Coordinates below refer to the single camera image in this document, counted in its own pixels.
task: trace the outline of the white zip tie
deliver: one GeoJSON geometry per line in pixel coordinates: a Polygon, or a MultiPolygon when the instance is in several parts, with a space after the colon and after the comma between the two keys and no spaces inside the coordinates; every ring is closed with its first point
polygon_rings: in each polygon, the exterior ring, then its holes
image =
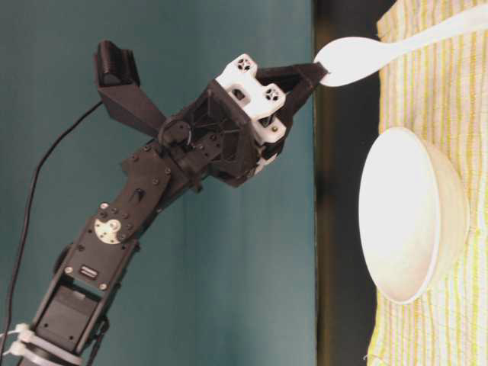
{"type": "Polygon", "coordinates": [[[18,333],[17,340],[15,342],[12,342],[10,349],[3,354],[4,356],[14,355],[19,357],[25,357],[32,363],[38,364],[39,366],[62,366],[57,364],[56,362],[46,360],[45,358],[42,358],[27,349],[25,344],[31,343],[71,364],[81,366],[81,364],[83,363],[81,357],[73,355],[68,351],[65,351],[64,349],[58,347],[57,345],[48,342],[46,339],[42,339],[41,337],[37,336],[34,331],[29,329],[28,324],[17,324],[15,330],[8,332],[8,334],[12,333],[18,333]]]}

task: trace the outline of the white gripper part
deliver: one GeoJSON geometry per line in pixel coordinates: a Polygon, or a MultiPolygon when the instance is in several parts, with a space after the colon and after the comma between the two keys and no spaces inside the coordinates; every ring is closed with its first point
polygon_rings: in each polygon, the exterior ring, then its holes
{"type": "Polygon", "coordinates": [[[266,165],[271,164],[276,159],[276,157],[278,156],[278,154],[274,154],[271,158],[269,158],[268,160],[266,160],[261,155],[262,150],[264,150],[264,147],[262,147],[262,148],[260,148],[258,150],[260,152],[260,156],[261,157],[258,160],[258,165],[256,166],[256,169],[254,171],[254,175],[258,174],[266,165]]]}
{"type": "Polygon", "coordinates": [[[249,116],[255,140],[263,145],[277,142],[286,133],[287,128],[276,117],[266,127],[259,122],[283,107],[286,94],[276,84],[261,85],[256,79],[257,71],[258,65],[244,53],[215,80],[249,116]]]}

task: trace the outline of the bowl rim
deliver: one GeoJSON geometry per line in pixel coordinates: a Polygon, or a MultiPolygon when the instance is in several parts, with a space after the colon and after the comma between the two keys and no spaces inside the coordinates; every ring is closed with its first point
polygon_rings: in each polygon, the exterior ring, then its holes
{"type": "Polygon", "coordinates": [[[361,174],[360,192],[361,192],[361,186],[362,186],[362,179],[364,177],[364,170],[365,170],[366,165],[368,163],[368,158],[370,156],[371,150],[374,147],[374,144],[376,144],[380,138],[381,139],[387,138],[388,133],[391,133],[393,131],[401,131],[405,136],[408,136],[412,141],[414,141],[415,144],[424,152],[424,156],[426,157],[426,160],[429,162],[427,164],[427,166],[428,166],[429,175],[431,177],[432,188],[434,188],[434,192],[435,192],[435,194],[434,194],[434,205],[435,205],[435,218],[437,219],[435,221],[435,239],[433,242],[433,249],[432,249],[431,258],[429,260],[429,268],[427,270],[427,274],[425,275],[425,277],[422,281],[422,284],[419,286],[417,291],[412,296],[408,297],[406,300],[395,300],[395,299],[393,299],[374,280],[374,277],[373,277],[372,272],[370,270],[370,265],[368,264],[368,260],[366,260],[366,255],[365,255],[366,250],[365,250],[364,242],[362,239],[361,239],[361,247],[363,248],[363,256],[364,256],[364,260],[366,261],[366,266],[368,267],[370,276],[371,276],[374,284],[378,288],[378,290],[380,290],[381,294],[383,296],[385,296],[388,300],[392,301],[393,303],[397,303],[399,305],[404,305],[404,304],[412,303],[414,300],[421,297],[428,290],[428,287],[430,285],[432,277],[435,273],[435,268],[436,268],[437,263],[438,263],[438,252],[439,252],[439,246],[440,246],[440,241],[441,241],[441,220],[442,220],[442,218],[441,218],[441,200],[439,197],[439,195],[440,195],[439,182],[437,179],[437,175],[435,174],[435,168],[434,168],[434,165],[432,164],[432,158],[429,154],[429,151],[427,150],[427,147],[425,146],[422,139],[420,137],[418,137],[414,132],[412,132],[411,130],[409,130],[408,128],[405,128],[405,127],[390,127],[388,129],[386,129],[383,133],[381,133],[380,136],[374,141],[373,146],[370,148],[370,152],[368,153],[368,157],[366,158],[366,162],[364,163],[363,172],[361,174]]]}

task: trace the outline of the robotic arm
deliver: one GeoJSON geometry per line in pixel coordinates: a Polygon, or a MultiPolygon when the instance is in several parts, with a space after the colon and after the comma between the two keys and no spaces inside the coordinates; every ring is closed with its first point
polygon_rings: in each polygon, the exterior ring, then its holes
{"type": "Polygon", "coordinates": [[[153,140],[122,163],[122,192],[100,204],[60,255],[33,322],[18,328],[10,349],[20,366],[81,365],[83,351],[106,332],[126,268],[156,216],[189,188],[200,191],[209,175],[237,187],[273,162],[326,74],[319,63],[258,69],[243,54],[165,117],[140,89],[130,50],[101,42],[95,68],[110,117],[153,140]]]}

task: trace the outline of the white spoon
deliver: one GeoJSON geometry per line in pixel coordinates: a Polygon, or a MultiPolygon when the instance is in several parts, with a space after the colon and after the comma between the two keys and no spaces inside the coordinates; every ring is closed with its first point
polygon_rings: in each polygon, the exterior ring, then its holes
{"type": "Polygon", "coordinates": [[[488,4],[478,5],[395,43],[382,43],[364,37],[339,38],[326,44],[317,53],[314,62],[321,63],[328,71],[321,84],[346,85],[371,75],[404,53],[487,28],[488,4]]]}

